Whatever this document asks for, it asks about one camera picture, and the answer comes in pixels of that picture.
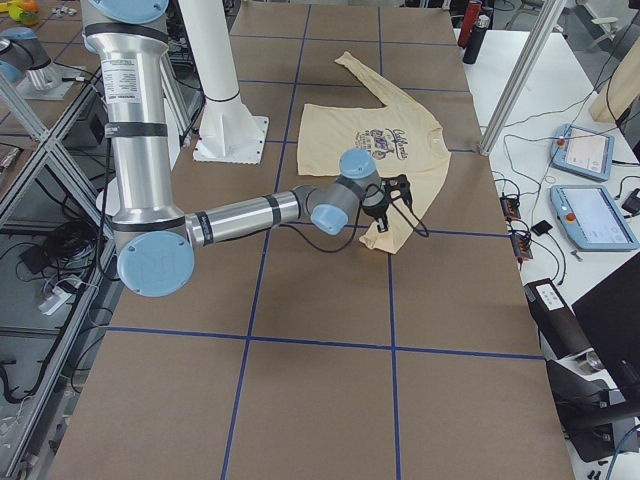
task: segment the blue and white device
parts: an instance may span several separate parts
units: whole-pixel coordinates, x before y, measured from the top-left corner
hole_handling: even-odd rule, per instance
[[[585,251],[630,251],[640,243],[600,185],[554,185],[551,203],[571,241]]]
[[[551,145],[551,164],[598,182],[609,180],[613,160],[613,137],[570,123],[555,133]]]

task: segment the cloth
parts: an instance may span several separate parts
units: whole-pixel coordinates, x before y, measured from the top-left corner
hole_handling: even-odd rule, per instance
[[[442,126],[425,107],[349,52],[335,62],[346,67],[385,107],[305,105],[298,139],[298,173],[339,175],[340,156],[350,148],[365,149],[375,159],[381,177],[407,175],[413,211],[422,218],[449,169],[451,154],[442,137]],[[418,223],[402,201],[395,205],[413,225]],[[389,231],[379,233],[374,222],[360,241],[368,248],[396,253],[413,229],[395,208],[390,207],[387,215]]]

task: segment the tablet screen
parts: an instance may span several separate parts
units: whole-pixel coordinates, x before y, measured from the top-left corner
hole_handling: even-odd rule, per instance
[[[567,143],[567,164],[596,173],[604,171],[607,137],[572,127]]]
[[[563,189],[571,210],[589,243],[630,243],[600,189]]]

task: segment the black bottle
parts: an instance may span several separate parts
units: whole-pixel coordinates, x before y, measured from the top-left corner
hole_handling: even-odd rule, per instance
[[[482,46],[482,41],[484,40],[484,35],[487,33],[487,28],[489,28],[489,23],[491,23],[491,19],[486,15],[480,15],[478,17],[478,20],[471,31],[471,38],[467,43],[467,49],[464,52],[464,57],[462,57],[462,61],[464,63],[469,65],[476,63],[478,53],[480,53],[480,47]]]

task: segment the white table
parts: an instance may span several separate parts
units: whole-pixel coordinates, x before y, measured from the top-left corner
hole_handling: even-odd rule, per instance
[[[465,65],[465,72],[470,90],[474,96],[474,105],[481,126],[486,126],[491,119],[500,95],[504,90],[511,71],[527,39],[527,32],[489,31],[480,50],[478,60],[474,65]],[[563,110],[569,105],[589,97],[584,107],[579,104],[563,113],[544,115],[533,118],[525,123],[507,127],[503,130],[499,141],[490,154],[492,169],[499,171],[516,182],[522,192],[535,191],[537,186],[513,172],[504,149],[505,135],[513,134],[528,139],[538,139],[553,136],[555,130],[564,123],[574,122],[598,132],[614,127],[613,124],[594,122],[589,115],[589,106],[596,98],[592,92],[592,85],[580,64],[574,57],[562,35],[553,33],[538,62],[536,63],[527,83],[507,121],[507,124],[524,120],[530,115],[542,112]],[[637,160],[619,130],[608,132],[615,138],[613,158],[622,162],[637,163]],[[592,184],[594,182],[572,175],[554,168],[548,169],[549,150],[551,140],[540,142],[526,142],[508,138],[508,151],[517,170],[541,181],[542,190],[535,205],[535,195],[525,195],[521,198],[520,211],[529,226],[541,220],[547,220],[553,225],[550,233],[558,241],[566,258],[566,278],[558,289],[567,303],[571,305],[585,292],[604,279],[617,267],[632,257],[636,252],[623,253],[595,253],[580,252],[583,259],[580,262],[570,252],[575,246],[566,237],[562,226],[559,225],[549,199],[549,189],[555,184]],[[613,166],[611,178],[604,185],[612,196],[619,189],[620,180],[626,175],[640,175],[640,168]],[[502,191],[503,182],[498,182],[498,191]],[[640,186],[637,179],[629,179],[624,184],[622,199],[635,187]],[[515,188],[505,186],[505,193],[514,193]],[[630,223],[636,236],[640,237],[640,220],[634,219]],[[558,247],[547,235],[534,238],[553,251],[560,258]],[[534,259],[524,263],[521,277],[526,284],[545,277],[553,277],[556,264],[553,258],[537,245],[533,245]],[[574,367],[571,362],[563,361],[566,366]],[[611,383],[606,374],[588,377],[589,380],[605,378]],[[584,463],[580,460],[572,445],[568,445],[574,473],[577,479],[586,478],[591,470],[603,470],[601,479],[604,480],[606,468],[596,462]],[[637,480],[640,472],[640,454],[621,455],[616,462],[613,479]]]

